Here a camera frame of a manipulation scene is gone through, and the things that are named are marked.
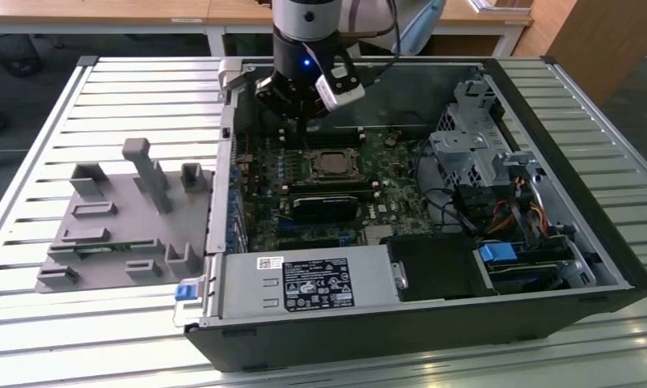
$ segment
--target wooden desk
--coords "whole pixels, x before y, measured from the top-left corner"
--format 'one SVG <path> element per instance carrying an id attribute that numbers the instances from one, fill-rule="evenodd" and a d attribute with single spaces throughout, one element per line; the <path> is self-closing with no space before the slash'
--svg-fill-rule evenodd
<path id="1" fill-rule="evenodd" d="M 211 0 L 0 0 L 0 32 L 204 32 Z"/>
<path id="2" fill-rule="evenodd" d="M 226 55 L 223 36 L 227 33 L 271 33 L 274 17 L 271 10 L 254 0 L 211 0 L 210 26 L 206 30 L 214 56 Z M 522 30 L 533 23 L 527 15 L 479 14 L 466 0 L 447 0 L 442 20 L 434 35 L 501 36 L 495 56 L 513 53 Z"/>
<path id="3" fill-rule="evenodd" d="M 601 105 L 647 54 L 647 0 L 537 0 L 517 56 L 549 55 Z"/>

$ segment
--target metal bracket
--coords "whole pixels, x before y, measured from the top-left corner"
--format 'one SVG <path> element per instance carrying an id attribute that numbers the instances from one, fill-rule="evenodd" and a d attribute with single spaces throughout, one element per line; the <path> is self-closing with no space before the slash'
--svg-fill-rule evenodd
<path id="1" fill-rule="evenodd" d="M 218 66 L 218 85 L 222 91 L 230 91 L 246 82 L 243 63 L 239 58 L 226 58 Z"/>

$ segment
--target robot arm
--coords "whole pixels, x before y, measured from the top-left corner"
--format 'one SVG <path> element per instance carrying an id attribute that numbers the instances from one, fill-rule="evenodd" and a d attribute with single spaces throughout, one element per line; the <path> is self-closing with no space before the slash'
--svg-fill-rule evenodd
<path id="1" fill-rule="evenodd" d="M 398 6 L 397 0 L 274 0 L 274 73 L 259 82 L 256 96 L 276 114 L 296 121 L 300 133 L 311 119 L 361 99 L 365 86 L 377 78 L 361 77 L 341 31 L 365 36 L 397 55 L 415 54 L 430 39 L 443 3 L 403 0 Z M 361 31 L 391 33 L 378 36 Z"/>

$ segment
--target motherboard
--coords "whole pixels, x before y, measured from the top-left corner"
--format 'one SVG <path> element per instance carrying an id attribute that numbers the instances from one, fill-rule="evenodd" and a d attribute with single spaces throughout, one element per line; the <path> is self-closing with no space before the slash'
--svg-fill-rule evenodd
<path id="1" fill-rule="evenodd" d="M 248 250 L 378 245 L 394 235 L 429 234 L 413 171 L 430 131 L 418 125 L 246 134 L 236 165 Z"/>

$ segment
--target aluminum slatted table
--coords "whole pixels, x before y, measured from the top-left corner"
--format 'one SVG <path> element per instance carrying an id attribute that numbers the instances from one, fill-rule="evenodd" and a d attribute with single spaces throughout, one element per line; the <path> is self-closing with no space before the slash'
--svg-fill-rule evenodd
<path id="1" fill-rule="evenodd" d="M 557 65 L 501 63 L 647 266 L 646 161 Z M 76 68 L 0 203 L 0 386 L 647 384 L 647 298 L 538 341 L 226 374 L 174 326 L 174 285 L 33 293 L 76 162 L 130 173 L 122 143 L 147 137 L 166 171 L 190 161 L 215 166 L 218 65 L 203 57 L 102 58 Z"/>

